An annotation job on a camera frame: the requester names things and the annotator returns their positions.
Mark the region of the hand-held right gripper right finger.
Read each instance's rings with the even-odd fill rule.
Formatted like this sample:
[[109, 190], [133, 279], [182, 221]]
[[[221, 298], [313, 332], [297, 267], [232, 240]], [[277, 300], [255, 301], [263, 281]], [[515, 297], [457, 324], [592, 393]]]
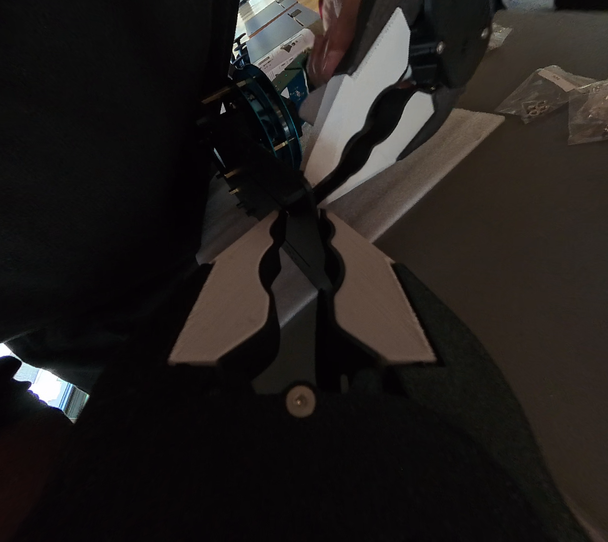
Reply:
[[396, 264], [335, 213], [321, 210], [323, 285], [319, 363], [434, 364], [437, 356], [399, 280]]

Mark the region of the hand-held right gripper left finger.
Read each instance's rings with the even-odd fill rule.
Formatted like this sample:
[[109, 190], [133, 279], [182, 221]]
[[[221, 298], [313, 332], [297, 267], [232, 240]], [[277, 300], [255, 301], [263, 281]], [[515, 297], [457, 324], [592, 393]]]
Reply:
[[270, 212], [212, 260], [168, 364], [217, 366], [262, 330], [270, 317], [262, 259], [284, 235], [284, 220], [284, 212]]

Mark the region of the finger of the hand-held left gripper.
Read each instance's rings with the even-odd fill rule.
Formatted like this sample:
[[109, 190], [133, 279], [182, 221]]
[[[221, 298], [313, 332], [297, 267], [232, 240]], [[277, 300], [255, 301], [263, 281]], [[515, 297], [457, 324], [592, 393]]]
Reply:
[[382, 95], [371, 118], [346, 145], [337, 168], [320, 184], [329, 204], [394, 165], [435, 112], [432, 92], [393, 89]]
[[376, 98], [406, 72], [410, 35], [402, 9], [396, 8], [354, 72], [333, 76], [322, 95], [310, 94], [305, 100], [307, 113], [318, 105], [314, 141], [307, 146], [304, 162], [304, 176], [312, 187], [337, 168], [346, 143], [364, 127]]

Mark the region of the blue hobby robot arm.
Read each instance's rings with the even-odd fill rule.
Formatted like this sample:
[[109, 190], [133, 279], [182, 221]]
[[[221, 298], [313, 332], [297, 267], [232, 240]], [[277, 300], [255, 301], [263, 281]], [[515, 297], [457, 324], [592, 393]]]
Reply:
[[202, 143], [239, 203], [259, 220], [284, 212], [283, 248], [316, 289], [329, 292], [320, 215], [300, 170], [301, 123], [293, 103], [249, 64], [234, 70], [199, 112]]

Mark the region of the white foam sheet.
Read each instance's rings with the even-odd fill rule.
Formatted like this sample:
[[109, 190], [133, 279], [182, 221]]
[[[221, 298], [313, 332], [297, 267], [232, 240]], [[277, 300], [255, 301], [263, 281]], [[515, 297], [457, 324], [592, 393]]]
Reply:
[[[501, 115], [454, 109], [413, 153], [325, 208], [375, 242], [503, 122]], [[209, 263], [255, 222], [225, 180], [212, 175], [197, 262]]]

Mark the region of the small clear parts bag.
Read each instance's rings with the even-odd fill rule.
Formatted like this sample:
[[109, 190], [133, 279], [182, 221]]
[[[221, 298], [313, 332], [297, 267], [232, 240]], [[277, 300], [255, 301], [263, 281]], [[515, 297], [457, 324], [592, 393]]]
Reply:
[[607, 80], [568, 94], [568, 145], [607, 140]]
[[510, 27], [504, 27], [500, 24], [493, 22], [490, 39], [488, 42], [488, 50], [496, 50], [500, 48], [504, 44], [506, 38], [512, 32], [512, 30], [513, 29]]
[[552, 65], [536, 69], [495, 109], [529, 123], [566, 105], [570, 94], [595, 82]]

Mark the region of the printed instruction manual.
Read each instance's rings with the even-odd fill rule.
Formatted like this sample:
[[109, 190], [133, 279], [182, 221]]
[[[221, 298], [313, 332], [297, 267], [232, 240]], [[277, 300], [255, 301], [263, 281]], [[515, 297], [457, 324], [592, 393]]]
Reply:
[[314, 33], [310, 29], [304, 28], [291, 39], [275, 47], [275, 49], [265, 55], [262, 55], [260, 60], [252, 61], [252, 64], [261, 69], [261, 71], [272, 81], [281, 74], [298, 55], [310, 51], [314, 45], [314, 40]]

